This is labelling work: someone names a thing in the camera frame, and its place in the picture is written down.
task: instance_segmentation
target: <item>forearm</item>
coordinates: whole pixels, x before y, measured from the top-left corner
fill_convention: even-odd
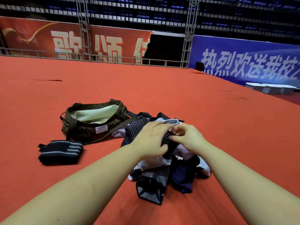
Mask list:
[[[248,224],[300,224],[300,199],[207,143],[199,154]]]
[[[93,224],[140,159],[124,146],[47,189],[3,225]]]

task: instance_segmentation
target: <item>left hand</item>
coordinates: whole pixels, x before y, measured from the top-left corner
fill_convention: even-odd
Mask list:
[[[154,159],[168,151],[168,145],[161,146],[163,136],[174,124],[163,124],[162,121],[147,123],[130,144],[140,153],[141,159]]]

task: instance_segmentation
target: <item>blue banner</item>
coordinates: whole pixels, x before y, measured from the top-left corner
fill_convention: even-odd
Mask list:
[[[195,35],[190,68],[233,83],[268,83],[300,88],[300,45]]]

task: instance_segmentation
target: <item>white label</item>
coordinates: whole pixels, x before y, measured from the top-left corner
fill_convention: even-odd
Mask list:
[[[96,134],[108,131],[107,125],[96,127]]]

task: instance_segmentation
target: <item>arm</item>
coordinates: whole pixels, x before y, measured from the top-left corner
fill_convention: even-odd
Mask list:
[[[131,144],[55,184],[1,225],[92,225],[140,160],[168,150],[167,145],[160,145],[173,126],[148,123]]]
[[[201,156],[242,217],[251,225],[300,224],[300,199],[208,143],[192,125],[170,139]]]

